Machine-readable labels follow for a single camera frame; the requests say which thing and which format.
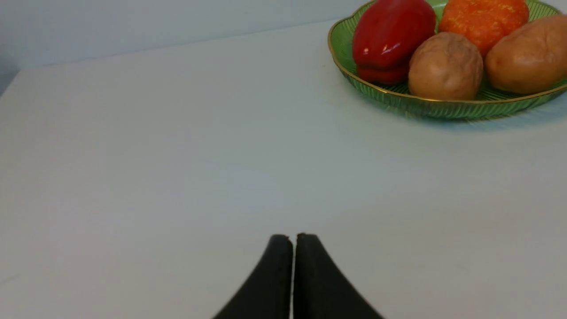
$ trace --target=wall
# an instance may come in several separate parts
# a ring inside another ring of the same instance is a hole
[[[46,64],[336,19],[365,2],[2,0],[0,75]]]

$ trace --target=bell pepper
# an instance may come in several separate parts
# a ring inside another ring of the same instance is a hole
[[[353,35],[353,60],[360,78],[394,85],[407,79],[409,59],[435,35],[437,16],[425,0],[376,0]]]
[[[443,9],[439,32],[453,32],[486,54],[503,37],[528,23],[525,0],[449,0]]]

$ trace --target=tabletop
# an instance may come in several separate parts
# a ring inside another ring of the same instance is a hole
[[[18,74],[0,317],[210,318],[271,234],[309,232],[389,319],[563,318],[567,96],[402,117],[340,75],[332,24]]]

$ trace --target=red bell pepper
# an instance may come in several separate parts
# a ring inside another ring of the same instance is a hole
[[[437,16],[425,0],[376,0],[364,12],[353,36],[353,58],[365,81],[385,85],[407,78],[407,61],[435,35]]]

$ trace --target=fruit plate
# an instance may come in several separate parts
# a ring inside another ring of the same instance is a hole
[[[447,0],[428,0],[441,19]],[[329,30],[328,45],[333,61],[344,77],[363,95],[380,102],[388,108],[406,114],[438,119],[473,120],[488,117],[506,116],[547,103],[567,91],[567,79],[555,84],[549,90],[532,95],[518,95],[499,91],[483,80],[476,100],[451,101],[432,100],[410,95],[407,82],[396,86],[379,86],[368,83],[357,76],[352,57],[354,29],[361,15],[370,7],[371,1],[360,7],[348,18],[338,21]],[[561,11],[543,2],[528,0],[530,21],[561,14]]]

